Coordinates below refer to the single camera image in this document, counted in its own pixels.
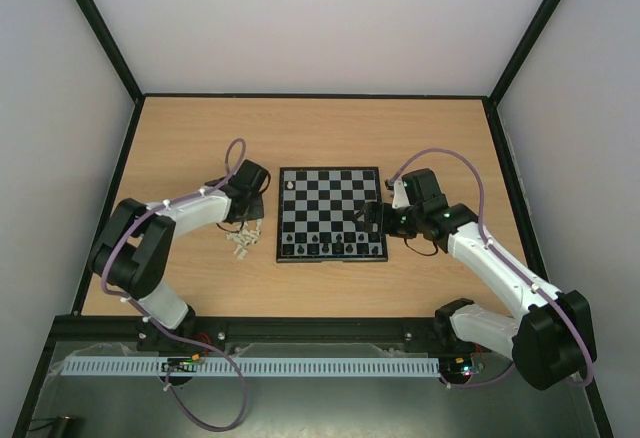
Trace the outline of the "black grey chessboard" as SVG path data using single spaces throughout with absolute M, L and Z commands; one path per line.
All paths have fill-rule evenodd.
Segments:
M 294 182 L 287 190 L 286 183 Z M 279 172 L 278 225 L 276 261 L 278 263 L 303 262 L 385 262 L 388 260 L 386 238 L 380 234 L 380 253 L 372 255 L 369 234 L 359 232 L 352 222 L 353 215 L 365 202 L 380 202 L 382 198 L 379 169 L 376 167 L 283 167 Z M 331 233 L 330 253 L 322 254 L 320 234 Z M 294 235 L 293 243 L 285 236 Z M 316 234 L 317 243 L 309 242 Z M 342 235 L 344 254 L 332 253 L 332 243 Z M 345 251 L 347 244 L 354 252 Z M 285 244 L 294 245 L 293 255 L 282 253 Z M 296 253 L 298 244 L 306 248 L 303 255 Z

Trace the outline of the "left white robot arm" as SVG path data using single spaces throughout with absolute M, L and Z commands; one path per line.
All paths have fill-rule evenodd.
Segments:
M 103 292 L 131 304 L 143 317 L 139 344 L 162 352 L 204 348 L 194 309 L 164 278 L 173 240 L 208 225 L 252 221 L 271 181 L 269 171 L 245 159 L 220 179 L 183 197 L 120 201 L 89 255 Z

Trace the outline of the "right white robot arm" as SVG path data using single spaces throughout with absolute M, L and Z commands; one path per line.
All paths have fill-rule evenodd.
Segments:
M 498 353 L 538 390 L 576 374 L 581 385 L 590 384 L 597 349 L 582 294 L 560 291 L 519 262 L 479 213 L 448 203 L 432 170 L 408 173 L 389 189 L 391 202 L 357 208 L 356 226 L 404 241 L 423 237 L 474 272 L 509 312 L 496 314 L 466 298 L 442 306 L 434 315 L 434 331 L 443 347 L 455 350 L 469 342 Z

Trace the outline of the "pile of white chess pieces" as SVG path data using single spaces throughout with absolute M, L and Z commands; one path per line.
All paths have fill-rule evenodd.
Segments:
M 237 260 L 243 260 L 248 254 L 249 248 L 259 242 L 262 223 L 262 219 L 244 222 L 237 230 L 226 232 L 226 238 L 235 243 L 233 254 Z

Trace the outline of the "black aluminium rail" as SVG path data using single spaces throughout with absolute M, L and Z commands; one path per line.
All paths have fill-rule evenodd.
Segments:
M 497 326 L 465 331 L 458 338 L 438 318 L 233 318 L 196 317 L 172 339 L 133 316 L 75 316 L 54 319 L 47 342 L 125 342 L 139 351 L 187 354 L 204 344 L 223 351 L 250 344 L 374 344 L 436 356 L 483 350 L 508 351 L 516 332 Z

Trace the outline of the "black frame post left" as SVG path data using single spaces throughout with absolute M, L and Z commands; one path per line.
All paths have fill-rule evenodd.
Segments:
M 134 103 L 140 102 L 144 98 L 144 93 L 131 72 L 95 0 L 75 0 L 75 2 L 128 95 Z

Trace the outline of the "black frame post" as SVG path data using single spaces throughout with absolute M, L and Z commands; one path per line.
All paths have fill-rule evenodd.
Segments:
M 144 98 L 144 93 L 131 72 L 95 0 L 75 0 L 75 2 L 128 95 L 134 103 L 140 102 Z
M 491 108 L 496 108 L 505 97 L 561 1 L 562 0 L 541 1 L 491 94 L 487 98 L 487 104 Z

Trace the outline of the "black frame post right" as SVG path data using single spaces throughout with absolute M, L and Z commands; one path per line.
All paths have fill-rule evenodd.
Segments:
M 496 108 L 505 97 L 561 1 L 562 0 L 541 1 L 491 94 L 487 98 L 487 104 L 491 108 Z

